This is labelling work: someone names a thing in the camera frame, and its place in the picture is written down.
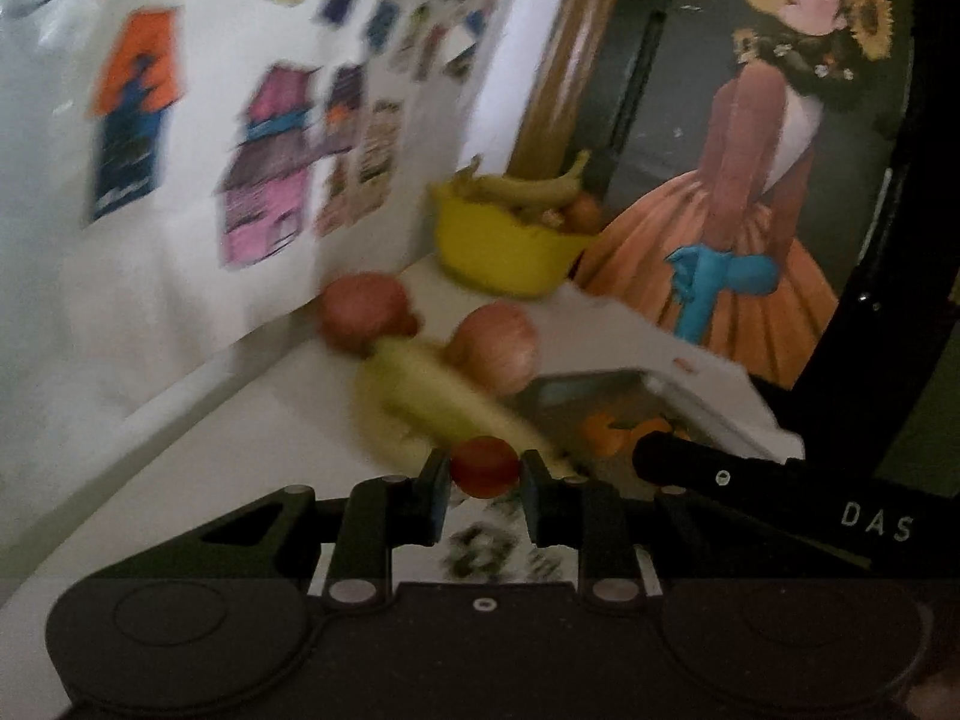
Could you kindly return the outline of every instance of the blue glove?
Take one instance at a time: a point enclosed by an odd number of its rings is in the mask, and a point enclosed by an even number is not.
[[[738,295],[769,295],[779,287],[779,265],[766,254],[734,257],[727,270],[727,289]]]
[[[683,304],[674,335],[700,343],[713,317],[717,295],[727,285],[733,254],[714,251],[703,244],[678,248],[666,261],[673,266],[673,289]]]

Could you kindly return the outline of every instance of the sunflower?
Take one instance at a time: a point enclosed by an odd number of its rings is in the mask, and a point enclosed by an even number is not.
[[[890,56],[894,35],[893,7],[889,0],[847,0],[850,30],[863,55],[875,62]]]

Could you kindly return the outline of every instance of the small red ball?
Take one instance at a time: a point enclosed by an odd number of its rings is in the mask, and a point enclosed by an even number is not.
[[[453,447],[450,477],[471,498],[498,498],[520,480],[520,458],[504,440],[471,439]]]

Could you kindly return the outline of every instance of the banana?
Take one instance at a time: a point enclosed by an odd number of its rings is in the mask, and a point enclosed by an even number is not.
[[[563,208],[573,203],[583,190],[583,174],[590,160],[589,151],[581,151],[577,161],[566,175],[547,181],[525,181],[507,175],[478,175],[469,179],[473,199],[507,208],[520,208],[533,218],[551,208]]]
[[[381,338],[361,367],[353,398],[354,422],[379,458],[410,476],[434,446],[478,436],[505,440],[518,454],[534,449],[558,478],[573,474],[550,442],[459,373],[439,351],[411,338]]]

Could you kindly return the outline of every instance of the silver bolt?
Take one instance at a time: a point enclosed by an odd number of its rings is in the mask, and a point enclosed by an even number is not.
[[[473,608],[484,613],[493,611],[496,610],[496,601],[493,598],[478,598],[473,602]]]
[[[601,579],[594,583],[593,595],[606,604],[628,604],[640,595],[640,588],[629,579]]]
[[[342,579],[330,587],[330,598],[338,604],[367,604],[376,598],[376,586],[365,579]]]

